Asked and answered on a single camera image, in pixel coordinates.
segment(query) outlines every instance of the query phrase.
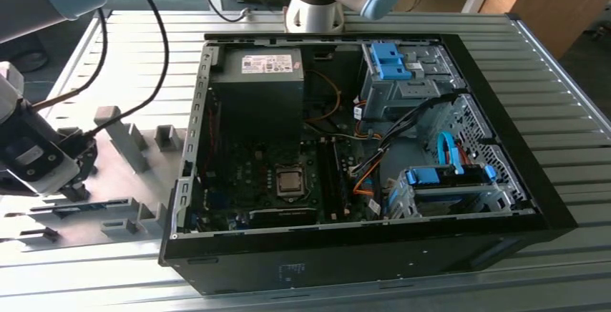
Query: metal workbench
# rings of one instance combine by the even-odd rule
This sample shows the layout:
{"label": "metal workbench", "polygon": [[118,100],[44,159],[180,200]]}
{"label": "metal workbench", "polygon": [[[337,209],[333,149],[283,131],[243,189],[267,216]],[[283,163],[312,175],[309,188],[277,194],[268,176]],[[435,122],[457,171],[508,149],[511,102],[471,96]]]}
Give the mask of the metal workbench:
{"label": "metal workbench", "polygon": [[[164,124],[184,127],[188,123],[203,33],[283,31],[276,14],[257,14],[239,24],[227,24],[207,12],[168,11],[163,18],[172,64],[156,102],[126,120],[140,129]],[[147,11],[117,11],[109,17],[108,29],[109,59],[96,89],[120,96],[124,89],[141,87],[137,97],[124,99],[136,104],[148,95],[161,68],[157,25]],[[159,240],[4,252],[0,308],[14,304],[30,311],[29,306],[61,304],[62,308],[106,306],[110,311],[124,308],[133,312],[240,311],[245,306],[249,311],[589,311],[611,307],[611,126],[523,23],[505,16],[464,14],[395,14],[371,23],[348,14],[347,31],[461,36],[579,229],[551,243],[524,249],[479,273],[215,298],[201,298],[172,268],[157,265]],[[94,20],[53,94],[80,85],[90,74],[100,41]],[[81,127],[92,126],[89,112],[61,117],[62,108],[69,107],[49,111],[53,125],[77,122]]]}

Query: power supply label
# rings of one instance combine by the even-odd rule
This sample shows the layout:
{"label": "power supply label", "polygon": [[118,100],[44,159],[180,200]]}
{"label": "power supply label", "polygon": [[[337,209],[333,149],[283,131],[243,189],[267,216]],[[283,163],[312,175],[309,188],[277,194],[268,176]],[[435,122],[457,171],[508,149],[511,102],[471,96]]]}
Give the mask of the power supply label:
{"label": "power supply label", "polygon": [[285,74],[293,71],[289,54],[276,56],[244,56],[241,59],[243,74]]}

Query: floor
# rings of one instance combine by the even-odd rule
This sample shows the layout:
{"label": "floor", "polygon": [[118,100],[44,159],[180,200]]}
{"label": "floor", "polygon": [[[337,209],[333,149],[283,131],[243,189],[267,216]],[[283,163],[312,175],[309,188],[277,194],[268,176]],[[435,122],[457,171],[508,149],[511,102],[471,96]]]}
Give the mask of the floor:
{"label": "floor", "polygon": [[[208,10],[204,0],[155,0],[160,10]],[[280,10],[280,4],[272,9]],[[240,3],[237,0],[223,0],[227,10],[241,10],[244,7],[259,9],[255,3]],[[148,9],[144,0],[109,0],[105,8],[113,10],[144,10]],[[80,36],[90,20],[92,13],[81,16],[77,21],[62,22],[38,32],[38,38],[49,54],[49,63],[36,72],[25,74],[26,90],[25,95],[33,102],[45,98],[52,88],[52,83],[61,73],[64,64],[78,43]],[[583,35],[560,64],[565,71],[579,83],[587,95],[604,113],[611,116],[611,84],[607,84],[611,77],[611,36],[593,42],[589,36]]]}

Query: white label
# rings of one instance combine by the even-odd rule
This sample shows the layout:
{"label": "white label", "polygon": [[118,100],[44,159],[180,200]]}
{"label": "white label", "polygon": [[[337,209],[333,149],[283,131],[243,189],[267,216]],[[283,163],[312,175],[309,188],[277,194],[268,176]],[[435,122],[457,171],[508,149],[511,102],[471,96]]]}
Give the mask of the white label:
{"label": "white label", "polygon": [[369,199],[369,205],[368,205],[368,207],[371,208],[371,210],[373,211],[373,213],[375,213],[376,215],[380,215],[380,209],[381,209],[381,208],[380,208],[380,204],[376,203],[376,202],[373,201],[373,199]]}
{"label": "white label", "polygon": [[363,118],[363,109],[360,107],[353,108],[353,118],[360,120]]}
{"label": "white label", "polygon": [[421,64],[420,63],[407,63],[405,67],[408,70],[421,70]]}
{"label": "white label", "polygon": [[241,59],[243,74],[285,74],[293,71],[289,54],[277,56],[244,56]]}

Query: motherboard chip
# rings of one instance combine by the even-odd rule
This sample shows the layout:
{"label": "motherboard chip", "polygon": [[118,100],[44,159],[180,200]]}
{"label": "motherboard chip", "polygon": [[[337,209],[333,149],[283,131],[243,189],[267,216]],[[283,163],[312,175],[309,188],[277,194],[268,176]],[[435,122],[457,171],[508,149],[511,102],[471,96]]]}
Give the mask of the motherboard chip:
{"label": "motherboard chip", "polygon": [[304,194],[304,169],[300,165],[276,167],[276,186],[279,197],[293,197]]}

